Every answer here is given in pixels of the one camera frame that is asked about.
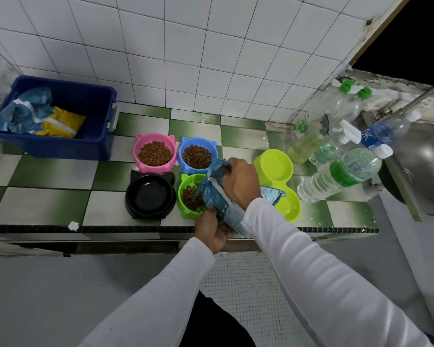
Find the bottle label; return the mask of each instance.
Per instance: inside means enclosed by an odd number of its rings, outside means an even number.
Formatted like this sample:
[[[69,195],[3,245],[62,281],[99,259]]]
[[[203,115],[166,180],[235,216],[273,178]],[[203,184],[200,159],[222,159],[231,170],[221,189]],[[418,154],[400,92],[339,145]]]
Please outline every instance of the bottle label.
[[[330,173],[333,179],[344,187],[354,186],[363,181],[347,173],[340,161],[330,164]]]
[[[307,131],[307,128],[309,127],[309,124],[307,123],[306,119],[301,119],[296,123],[295,126],[293,126],[293,130],[297,130],[299,133],[305,133]]]
[[[381,123],[375,123],[371,127],[362,131],[361,144],[371,150],[374,150],[383,143],[389,145],[393,140],[394,132]]]

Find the black tile border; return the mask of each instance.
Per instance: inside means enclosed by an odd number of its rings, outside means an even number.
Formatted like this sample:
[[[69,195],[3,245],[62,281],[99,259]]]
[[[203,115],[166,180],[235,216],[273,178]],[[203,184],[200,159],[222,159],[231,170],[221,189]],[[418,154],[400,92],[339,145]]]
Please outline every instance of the black tile border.
[[[299,227],[304,233],[322,234],[377,234],[378,228],[369,227]],[[0,234],[122,234],[122,233],[163,233],[191,234],[192,226],[81,226],[77,232],[67,226],[57,225],[0,225]]]

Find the white sleeve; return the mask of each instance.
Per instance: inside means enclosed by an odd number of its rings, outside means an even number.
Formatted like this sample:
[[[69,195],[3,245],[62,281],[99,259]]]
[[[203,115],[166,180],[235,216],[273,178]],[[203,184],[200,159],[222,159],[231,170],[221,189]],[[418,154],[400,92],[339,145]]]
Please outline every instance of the white sleeve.
[[[80,347],[178,346],[212,252],[190,239],[164,270],[102,321]]]
[[[272,263],[289,305],[318,346],[431,346],[401,309],[269,201],[251,202],[242,224]]]

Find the black cat bowl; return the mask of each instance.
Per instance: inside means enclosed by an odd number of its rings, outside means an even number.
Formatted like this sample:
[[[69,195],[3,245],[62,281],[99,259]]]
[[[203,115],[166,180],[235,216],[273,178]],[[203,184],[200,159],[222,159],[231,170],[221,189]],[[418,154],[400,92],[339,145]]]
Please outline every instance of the black cat bowl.
[[[130,185],[125,192],[125,208],[134,219],[163,219],[175,206],[175,175],[172,172],[141,174],[130,172]]]

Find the faucet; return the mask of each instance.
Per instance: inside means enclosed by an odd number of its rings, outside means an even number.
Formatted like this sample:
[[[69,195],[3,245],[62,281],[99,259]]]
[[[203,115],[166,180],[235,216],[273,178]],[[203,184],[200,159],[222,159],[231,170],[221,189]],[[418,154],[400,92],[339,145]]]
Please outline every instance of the faucet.
[[[409,104],[406,104],[401,109],[396,110],[394,112],[394,114],[400,114],[400,113],[406,112],[407,110],[409,110],[409,109],[413,108],[414,106],[416,106],[417,104],[419,104],[422,100],[427,98],[432,93],[434,93],[434,87],[431,87],[428,91],[426,91],[425,93],[422,93],[420,96],[418,96],[416,99],[411,101]]]

